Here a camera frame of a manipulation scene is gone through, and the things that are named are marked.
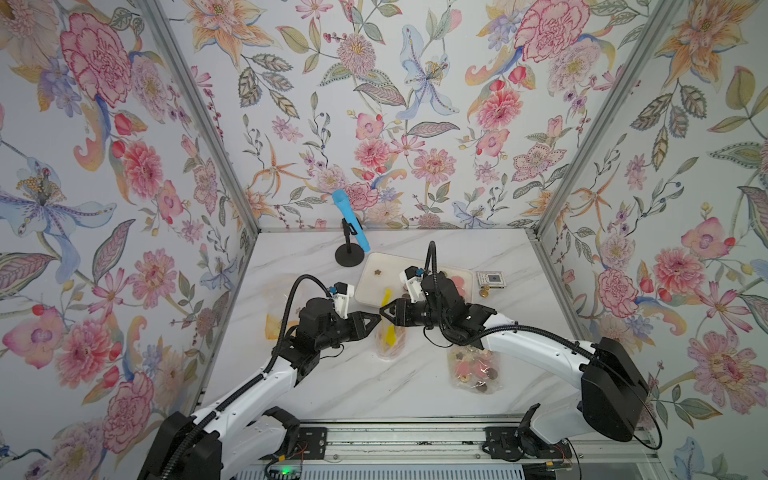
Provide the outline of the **ziploc bag yellow duck print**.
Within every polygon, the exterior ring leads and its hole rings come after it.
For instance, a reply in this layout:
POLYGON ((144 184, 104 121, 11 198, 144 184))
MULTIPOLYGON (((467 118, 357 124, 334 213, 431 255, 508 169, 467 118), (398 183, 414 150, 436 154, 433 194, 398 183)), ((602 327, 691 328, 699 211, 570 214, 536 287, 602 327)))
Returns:
POLYGON ((280 337, 288 294, 289 291, 286 289, 272 290, 267 293, 264 335, 268 341, 276 341, 280 337))

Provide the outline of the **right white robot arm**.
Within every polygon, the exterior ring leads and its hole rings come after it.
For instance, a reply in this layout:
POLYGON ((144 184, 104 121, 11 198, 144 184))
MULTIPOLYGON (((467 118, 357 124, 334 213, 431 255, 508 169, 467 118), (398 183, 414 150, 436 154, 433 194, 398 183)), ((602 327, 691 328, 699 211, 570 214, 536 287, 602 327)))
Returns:
POLYGON ((491 307, 466 302, 442 273, 414 277, 406 285, 408 298, 380 310, 394 325, 435 328, 450 343, 509 355, 575 388, 566 398, 529 408, 520 424, 529 442, 554 445, 589 433, 617 442, 634 439, 649 386, 619 342, 569 340, 523 325, 491 307))

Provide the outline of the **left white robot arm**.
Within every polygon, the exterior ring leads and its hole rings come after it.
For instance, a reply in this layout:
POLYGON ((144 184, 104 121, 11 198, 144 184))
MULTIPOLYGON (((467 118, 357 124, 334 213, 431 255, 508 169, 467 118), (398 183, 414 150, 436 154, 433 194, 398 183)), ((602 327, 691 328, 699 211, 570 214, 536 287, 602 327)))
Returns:
POLYGON ((163 421, 140 479, 229 479, 252 461, 286 457, 295 448, 300 422, 277 406, 319 364, 326 349, 367 338, 380 315, 341 315, 339 300, 313 298, 299 322, 278 340, 265 366, 224 397, 191 415, 163 421))

